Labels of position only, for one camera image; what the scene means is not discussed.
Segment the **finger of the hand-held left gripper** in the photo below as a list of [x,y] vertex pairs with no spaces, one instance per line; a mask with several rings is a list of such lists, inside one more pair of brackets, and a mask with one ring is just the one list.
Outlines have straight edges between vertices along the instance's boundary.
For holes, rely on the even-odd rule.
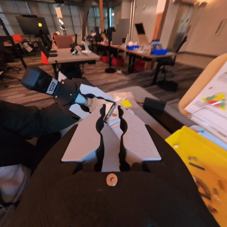
[[79,104],[71,105],[69,111],[73,112],[80,119],[85,119],[90,114],[89,107]]
[[112,102],[112,103],[116,102],[111,96],[109,96],[108,94],[103,92],[98,87],[81,84],[79,87],[79,90],[82,95],[84,95],[85,97],[88,97],[88,98],[103,99],[103,100],[106,100],[106,101]]

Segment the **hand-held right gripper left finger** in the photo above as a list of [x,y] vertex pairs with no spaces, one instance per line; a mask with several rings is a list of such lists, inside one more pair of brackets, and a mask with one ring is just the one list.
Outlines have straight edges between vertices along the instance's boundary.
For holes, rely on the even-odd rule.
[[104,159],[104,128],[106,105],[97,107],[77,126],[74,135],[61,159],[62,162],[94,164],[94,170],[101,172]]

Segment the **yellow plastic parts bin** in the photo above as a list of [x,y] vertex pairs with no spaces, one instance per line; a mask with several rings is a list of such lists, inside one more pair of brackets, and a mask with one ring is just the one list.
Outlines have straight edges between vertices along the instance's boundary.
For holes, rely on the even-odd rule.
[[[227,151],[186,126],[183,126],[180,130],[174,132],[166,139],[166,142],[173,149],[174,145],[179,146],[179,148],[174,150],[180,156],[187,168],[187,158],[188,156],[193,156],[205,163],[210,163],[213,167],[217,166],[222,169],[227,169]],[[212,215],[219,226],[227,226],[227,215]]]

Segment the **pile of toy bricks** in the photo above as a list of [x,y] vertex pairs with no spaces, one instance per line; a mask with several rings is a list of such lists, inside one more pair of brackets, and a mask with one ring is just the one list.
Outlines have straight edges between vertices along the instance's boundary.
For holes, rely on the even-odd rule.
[[227,170],[188,156],[189,171],[212,214],[227,215]]

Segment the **grey background table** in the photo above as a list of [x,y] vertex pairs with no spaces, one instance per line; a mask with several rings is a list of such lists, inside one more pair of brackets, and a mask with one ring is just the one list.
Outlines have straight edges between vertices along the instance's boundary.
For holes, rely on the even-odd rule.
[[88,52],[81,51],[79,47],[76,47],[78,53],[72,54],[71,48],[57,48],[56,52],[50,53],[48,57],[48,63],[52,65],[54,70],[54,76],[56,79],[59,77],[59,72],[65,75],[67,78],[82,78],[81,67],[84,64],[95,64],[100,60],[100,56],[88,50]]

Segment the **orange traffic cone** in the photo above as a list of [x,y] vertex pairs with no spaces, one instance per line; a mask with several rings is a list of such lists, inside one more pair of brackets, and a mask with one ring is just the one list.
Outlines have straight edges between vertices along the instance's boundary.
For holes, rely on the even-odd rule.
[[49,64],[48,58],[46,57],[46,55],[43,52],[41,52],[41,62],[40,63]]

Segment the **black electronic box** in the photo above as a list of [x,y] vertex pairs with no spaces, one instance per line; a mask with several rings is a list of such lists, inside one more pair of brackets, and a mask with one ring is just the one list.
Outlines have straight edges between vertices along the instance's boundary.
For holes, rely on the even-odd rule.
[[166,107],[166,102],[146,97],[143,103],[143,107],[163,111]]

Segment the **brown board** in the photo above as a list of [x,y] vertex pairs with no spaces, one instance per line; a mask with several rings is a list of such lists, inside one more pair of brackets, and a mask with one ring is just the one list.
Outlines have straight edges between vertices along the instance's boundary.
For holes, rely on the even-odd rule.
[[73,37],[71,35],[55,35],[53,34],[58,49],[70,48],[73,43]]

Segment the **long wooden table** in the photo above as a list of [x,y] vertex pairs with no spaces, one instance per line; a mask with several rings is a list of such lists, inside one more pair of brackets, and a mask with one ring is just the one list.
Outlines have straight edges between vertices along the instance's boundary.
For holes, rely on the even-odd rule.
[[125,53],[128,53],[129,54],[129,64],[128,64],[128,70],[126,72],[127,74],[131,74],[131,73],[135,72],[134,64],[135,64],[136,59],[142,59],[144,61],[151,61],[154,63],[156,61],[156,59],[171,58],[176,55],[176,53],[174,53],[174,52],[167,52],[165,55],[151,55],[151,54],[149,54],[149,52],[141,52],[138,50],[128,50],[123,45],[107,45],[102,42],[98,42],[97,44],[100,46],[103,46],[103,47],[110,47],[112,49],[117,49],[117,50],[121,50]]

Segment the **orange chair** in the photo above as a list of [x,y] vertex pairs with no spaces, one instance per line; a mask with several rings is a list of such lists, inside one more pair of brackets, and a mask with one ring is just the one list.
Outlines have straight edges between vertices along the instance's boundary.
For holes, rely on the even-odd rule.
[[12,39],[13,39],[14,43],[20,43],[24,40],[24,38],[22,37],[21,34],[12,35]]

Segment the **black TV screen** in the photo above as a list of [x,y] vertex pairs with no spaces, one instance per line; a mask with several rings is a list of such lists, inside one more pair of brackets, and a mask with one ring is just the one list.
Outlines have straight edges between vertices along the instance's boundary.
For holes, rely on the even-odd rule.
[[16,20],[24,35],[40,37],[41,35],[50,34],[46,20],[43,17],[17,16]]

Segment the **printed instruction sheet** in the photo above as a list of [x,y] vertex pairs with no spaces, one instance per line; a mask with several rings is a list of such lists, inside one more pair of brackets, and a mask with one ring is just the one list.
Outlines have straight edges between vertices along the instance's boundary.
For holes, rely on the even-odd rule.
[[227,63],[185,107],[193,120],[227,139]]

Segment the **large blue storage bin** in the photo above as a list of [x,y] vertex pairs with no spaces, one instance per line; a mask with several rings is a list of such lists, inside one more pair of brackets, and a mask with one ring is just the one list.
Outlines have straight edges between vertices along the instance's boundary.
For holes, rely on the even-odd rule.
[[164,49],[162,46],[162,43],[158,39],[154,39],[150,43],[151,46],[151,55],[166,55],[168,52],[168,49]]

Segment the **wooden clipboard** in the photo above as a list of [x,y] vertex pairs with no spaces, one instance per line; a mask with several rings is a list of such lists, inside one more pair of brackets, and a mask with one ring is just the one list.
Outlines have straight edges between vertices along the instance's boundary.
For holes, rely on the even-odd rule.
[[185,107],[201,92],[201,90],[209,83],[209,81],[214,77],[214,75],[221,69],[221,67],[227,62],[227,54],[223,54],[215,58],[211,61],[207,67],[203,70],[203,72],[199,75],[196,81],[192,84],[189,90],[185,93],[183,98],[181,98],[178,108],[182,115],[187,117],[190,121],[200,127],[200,129],[205,130],[213,137],[216,137],[218,140],[223,143],[227,143],[226,139],[222,139],[218,137],[218,134],[212,129],[208,129],[207,127],[203,127],[199,124],[199,122],[193,120],[190,114],[185,110]]

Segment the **black office chair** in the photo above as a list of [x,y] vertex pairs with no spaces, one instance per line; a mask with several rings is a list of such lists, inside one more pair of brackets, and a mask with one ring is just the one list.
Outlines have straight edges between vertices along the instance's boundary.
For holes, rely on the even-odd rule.
[[169,58],[164,58],[163,60],[158,61],[158,63],[161,64],[161,69],[160,69],[160,73],[162,73],[164,75],[164,78],[160,81],[157,82],[157,85],[168,92],[176,92],[177,91],[177,87],[178,87],[178,83],[174,82],[174,81],[168,81],[166,79],[167,77],[167,73],[171,73],[171,71],[168,71],[165,69],[166,66],[174,66],[175,65],[175,61],[177,58],[177,54],[180,50],[180,48],[183,46],[183,44],[187,41],[188,36],[185,35],[183,40],[181,41],[180,45],[177,47],[176,51],[175,51],[175,55],[174,57],[169,57]]

